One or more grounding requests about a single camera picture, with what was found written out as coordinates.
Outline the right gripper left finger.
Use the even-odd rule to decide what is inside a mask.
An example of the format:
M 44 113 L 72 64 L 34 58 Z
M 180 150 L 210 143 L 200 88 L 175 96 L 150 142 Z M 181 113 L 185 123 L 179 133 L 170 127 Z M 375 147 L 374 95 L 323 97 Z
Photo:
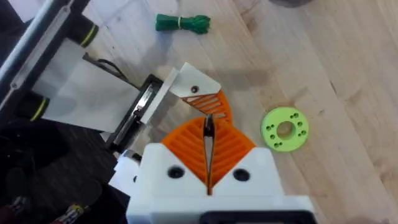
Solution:
M 206 198 L 203 118 L 191 119 L 144 148 L 136 179 L 139 199 Z

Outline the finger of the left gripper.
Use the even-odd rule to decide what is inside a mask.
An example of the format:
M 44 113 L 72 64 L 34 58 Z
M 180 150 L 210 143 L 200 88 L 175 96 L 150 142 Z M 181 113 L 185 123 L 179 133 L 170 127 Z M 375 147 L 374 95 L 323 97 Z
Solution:
M 233 122 L 221 85 L 187 62 L 177 71 L 169 91 L 203 114 L 212 114 L 227 123 Z

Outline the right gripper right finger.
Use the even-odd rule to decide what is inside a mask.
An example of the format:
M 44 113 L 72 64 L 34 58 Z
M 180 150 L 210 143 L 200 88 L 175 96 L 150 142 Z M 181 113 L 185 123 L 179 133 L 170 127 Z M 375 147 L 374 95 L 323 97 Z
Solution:
M 270 150 L 257 147 L 231 124 L 214 121 L 208 195 L 273 196 L 284 190 Z

